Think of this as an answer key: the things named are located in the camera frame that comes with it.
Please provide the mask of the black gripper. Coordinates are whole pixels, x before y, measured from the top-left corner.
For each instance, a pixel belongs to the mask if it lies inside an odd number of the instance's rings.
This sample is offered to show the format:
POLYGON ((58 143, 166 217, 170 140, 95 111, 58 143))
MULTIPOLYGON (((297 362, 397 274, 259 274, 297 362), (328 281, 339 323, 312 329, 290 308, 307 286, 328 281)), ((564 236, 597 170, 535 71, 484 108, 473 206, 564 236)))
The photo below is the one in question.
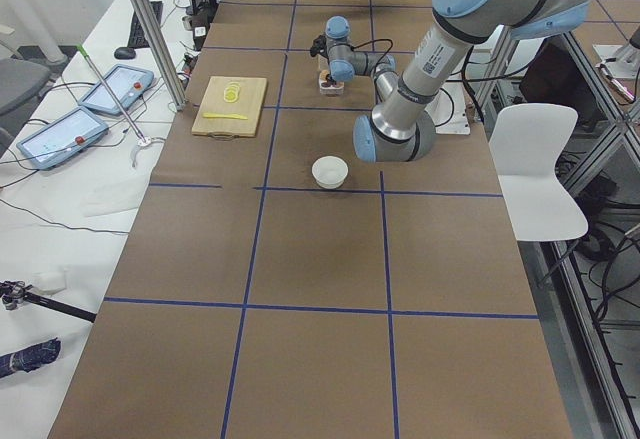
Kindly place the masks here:
POLYGON ((322 70, 322 83, 323 84, 338 84, 339 81, 336 80, 332 74, 331 71, 328 69, 323 69, 322 70))

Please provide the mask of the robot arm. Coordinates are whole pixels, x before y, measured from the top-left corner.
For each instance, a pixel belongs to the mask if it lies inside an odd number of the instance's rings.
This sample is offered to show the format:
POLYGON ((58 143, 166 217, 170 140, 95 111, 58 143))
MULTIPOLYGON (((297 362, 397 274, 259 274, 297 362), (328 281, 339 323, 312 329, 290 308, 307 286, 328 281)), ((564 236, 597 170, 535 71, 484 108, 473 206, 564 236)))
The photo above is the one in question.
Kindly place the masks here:
POLYGON ((329 73, 337 82, 372 79, 381 100, 353 129, 356 156, 364 162, 410 162, 426 155, 436 138, 427 112, 451 73, 497 26, 516 40, 545 38, 585 21, 588 0, 431 0, 433 23, 402 73, 380 53, 355 51, 342 16, 325 26, 329 73))

